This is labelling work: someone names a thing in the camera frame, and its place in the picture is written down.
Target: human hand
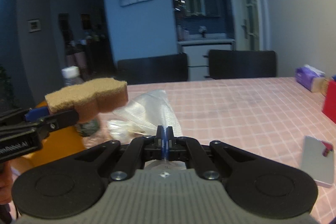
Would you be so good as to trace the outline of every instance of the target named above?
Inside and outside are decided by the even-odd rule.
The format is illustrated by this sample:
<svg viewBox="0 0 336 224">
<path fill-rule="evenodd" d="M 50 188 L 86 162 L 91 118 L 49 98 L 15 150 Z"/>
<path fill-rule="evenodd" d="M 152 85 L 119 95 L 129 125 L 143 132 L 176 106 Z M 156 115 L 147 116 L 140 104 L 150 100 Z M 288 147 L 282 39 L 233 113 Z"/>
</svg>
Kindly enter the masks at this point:
<svg viewBox="0 0 336 224">
<path fill-rule="evenodd" d="M 9 161 L 3 164 L 2 173 L 0 173 L 0 205 L 10 203 L 12 201 L 12 170 Z"/>
</svg>

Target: chair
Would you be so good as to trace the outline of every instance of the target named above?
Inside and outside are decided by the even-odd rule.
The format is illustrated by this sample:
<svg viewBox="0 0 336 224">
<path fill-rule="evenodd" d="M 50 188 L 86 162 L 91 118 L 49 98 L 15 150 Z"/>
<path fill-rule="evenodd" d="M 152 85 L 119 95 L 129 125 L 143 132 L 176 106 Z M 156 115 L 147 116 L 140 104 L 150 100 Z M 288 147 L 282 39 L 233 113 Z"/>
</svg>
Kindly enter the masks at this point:
<svg viewBox="0 0 336 224">
<path fill-rule="evenodd" d="M 119 60 L 116 78 L 129 85 L 188 81 L 187 55 Z"/>
<path fill-rule="evenodd" d="M 276 77 L 274 51 L 209 50 L 209 76 L 213 79 Z"/>
</svg>

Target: drawer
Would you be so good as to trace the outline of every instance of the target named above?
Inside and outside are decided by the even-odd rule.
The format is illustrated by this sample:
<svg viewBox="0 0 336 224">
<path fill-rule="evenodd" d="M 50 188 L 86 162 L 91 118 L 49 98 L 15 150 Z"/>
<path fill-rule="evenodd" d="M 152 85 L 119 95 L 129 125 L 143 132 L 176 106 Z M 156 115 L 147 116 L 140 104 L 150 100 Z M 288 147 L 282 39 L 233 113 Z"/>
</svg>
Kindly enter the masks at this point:
<svg viewBox="0 0 336 224">
<path fill-rule="evenodd" d="M 188 56 L 188 66 L 207 66 L 208 59 L 203 55 L 208 55 L 209 50 L 231 50 L 231 45 L 184 46 L 183 52 Z"/>
<path fill-rule="evenodd" d="M 205 76 L 209 75 L 208 67 L 189 67 L 188 70 L 188 81 L 204 81 L 209 79 L 205 78 Z"/>
</svg>

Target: white bottle cap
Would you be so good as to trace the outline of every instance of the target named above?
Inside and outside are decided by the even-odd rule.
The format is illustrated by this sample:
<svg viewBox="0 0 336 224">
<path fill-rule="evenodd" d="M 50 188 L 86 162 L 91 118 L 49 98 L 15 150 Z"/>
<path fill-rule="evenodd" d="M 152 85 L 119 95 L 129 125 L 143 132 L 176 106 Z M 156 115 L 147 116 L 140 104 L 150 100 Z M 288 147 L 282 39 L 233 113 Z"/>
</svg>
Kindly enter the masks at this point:
<svg viewBox="0 0 336 224">
<path fill-rule="evenodd" d="M 71 79 L 71 78 L 78 77 L 80 75 L 79 68 L 76 66 L 64 68 L 62 69 L 62 75 L 65 79 Z"/>
</svg>

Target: brown sponge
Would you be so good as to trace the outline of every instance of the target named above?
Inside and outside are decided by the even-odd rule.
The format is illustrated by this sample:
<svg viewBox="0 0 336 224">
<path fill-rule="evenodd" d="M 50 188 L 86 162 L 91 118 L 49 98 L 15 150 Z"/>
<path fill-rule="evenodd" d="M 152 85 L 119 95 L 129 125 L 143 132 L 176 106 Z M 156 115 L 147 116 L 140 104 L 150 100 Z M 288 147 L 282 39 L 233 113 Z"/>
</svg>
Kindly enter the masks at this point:
<svg viewBox="0 0 336 224">
<path fill-rule="evenodd" d="M 111 112 L 128 101 L 127 83 L 113 78 L 98 78 L 80 85 L 66 86 L 45 96 L 49 110 L 56 113 L 75 109 L 79 123 L 95 118 L 99 112 Z"/>
</svg>

